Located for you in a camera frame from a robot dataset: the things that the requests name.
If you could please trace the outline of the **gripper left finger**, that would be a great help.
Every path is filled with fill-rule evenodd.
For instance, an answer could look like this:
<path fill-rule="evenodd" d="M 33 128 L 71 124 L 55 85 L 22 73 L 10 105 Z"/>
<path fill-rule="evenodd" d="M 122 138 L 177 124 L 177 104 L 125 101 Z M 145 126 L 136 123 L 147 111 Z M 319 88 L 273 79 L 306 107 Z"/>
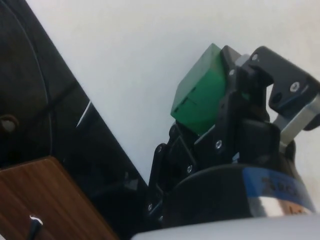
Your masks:
<path fill-rule="evenodd" d="M 175 122 L 167 143 L 159 144 L 153 156 L 146 197 L 146 217 L 158 223 L 163 203 L 173 188 L 185 178 L 218 164 L 213 141 L 214 126 L 197 135 Z"/>

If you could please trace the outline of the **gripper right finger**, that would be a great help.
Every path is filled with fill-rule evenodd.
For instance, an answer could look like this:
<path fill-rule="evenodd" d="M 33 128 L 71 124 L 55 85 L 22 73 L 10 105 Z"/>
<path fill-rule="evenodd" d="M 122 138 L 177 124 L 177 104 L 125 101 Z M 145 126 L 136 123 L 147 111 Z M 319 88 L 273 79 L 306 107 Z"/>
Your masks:
<path fill-rule="evenodd" d="M 271 49 L 261 46 L 241 65 L 228 64 L 229 76 L 215 123 L 217 156 L 227 162 L 233 152 L 246 161 L 258 159 L 254 145 L 266 148 L 273 158 L 294 159 L 294 139 L 301 131 L 320 125 L 320 83 Z M 255 122 L 267 127 L 270 107 L 278 116 L 271 125 L 275 142 L 248 136 Z"/>

